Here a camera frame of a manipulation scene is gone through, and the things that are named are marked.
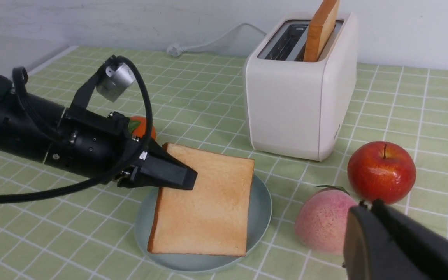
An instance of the bread slice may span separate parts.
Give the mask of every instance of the bread slice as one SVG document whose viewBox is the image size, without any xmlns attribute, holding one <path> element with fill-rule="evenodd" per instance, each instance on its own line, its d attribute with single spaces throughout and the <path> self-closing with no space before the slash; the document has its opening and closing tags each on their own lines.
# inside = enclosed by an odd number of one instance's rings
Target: bread slice
<svg viewBox="0 0 448 280">
<path fill-rule="evenodd" d="M 333 33 L 340 0 L 323 0 L 312 17 L 305 42 L 304 62 L 317 62 Z"/>
<path fill-rule="evenodd" d="M 148 241 L 152 254 L 246 254 L 255 161 L 166 143 L 198 177 L 192 190 L 160 188 Z"/>
</svg>

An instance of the pink peach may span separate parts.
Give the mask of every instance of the pink peach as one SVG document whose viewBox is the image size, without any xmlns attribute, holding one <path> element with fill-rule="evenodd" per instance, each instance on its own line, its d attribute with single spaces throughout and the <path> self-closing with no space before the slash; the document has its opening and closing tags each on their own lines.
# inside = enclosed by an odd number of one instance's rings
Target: pink peach
<svg viewBox="0 0 448 280">
<path fill-rule="evenodd" d="M 350 195 L 336 187 L 322 189 L 300 209 L 295 234 L 312 250 L 342 255 L 348 211 L 355 205 Z"/>
</svg>

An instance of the toaster slot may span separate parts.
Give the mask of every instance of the toaster slot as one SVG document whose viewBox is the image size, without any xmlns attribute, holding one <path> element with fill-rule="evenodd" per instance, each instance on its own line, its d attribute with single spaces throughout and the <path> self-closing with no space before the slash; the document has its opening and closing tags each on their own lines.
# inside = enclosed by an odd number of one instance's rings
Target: toaster slot
<svg viewBox="0 0 448 280">
<path fill-rule="evenodd" d="M 259 53 L 258 58 L 277 61 L 303 61 L 309 23 L 310 20 L 286 21 Z M 341 25 L 343 25 L 343 21 L 336 21 L 334 31 L 327 41 L 325 50 L 331 48 Z"/>
</svg>

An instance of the toaster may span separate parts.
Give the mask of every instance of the toaster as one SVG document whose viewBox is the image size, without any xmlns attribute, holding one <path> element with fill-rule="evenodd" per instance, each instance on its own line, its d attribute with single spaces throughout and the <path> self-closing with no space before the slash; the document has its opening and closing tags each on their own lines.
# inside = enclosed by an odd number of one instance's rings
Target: toaster
<svg viewBox="0 0 448 280">
<path fill-rule="evenodd" d="M 313 14 L 287 14 L 243 68 L 248 136 L 255 150 L 323 161 L 334 150 L 355 89 L 358 19 L 339 13 L 317 62 L 304 62 Z"/>
</svg>

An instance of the leaf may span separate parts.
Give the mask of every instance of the leaf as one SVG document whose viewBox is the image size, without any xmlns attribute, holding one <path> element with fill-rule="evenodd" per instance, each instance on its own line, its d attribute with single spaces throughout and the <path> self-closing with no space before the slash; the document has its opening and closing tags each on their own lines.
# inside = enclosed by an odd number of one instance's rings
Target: leaf
<svg viewBox="0 0 448 280">
<path fill-rule="evenodd" d="M 129 121 L 129 132 L 130 132 L 130 133 L 133 133 L 134 130 L 135 130 L 140 124 L 141 124 L 140 121 L 135 121 L 135 120 L 131 119 L 131 120 Z"/>
<path fill-rule="evenodd" d="M 350 193 L 348 193 L 348 191 L 345 188 L 341 187 L 341 186 L 319 185 L 319 186 L 316 186 L 316 188 L 335 188 L 335 189 L 339 189 L 342 192 L 348 194 L 348 196 L 351 196 Z"/>
</svg>

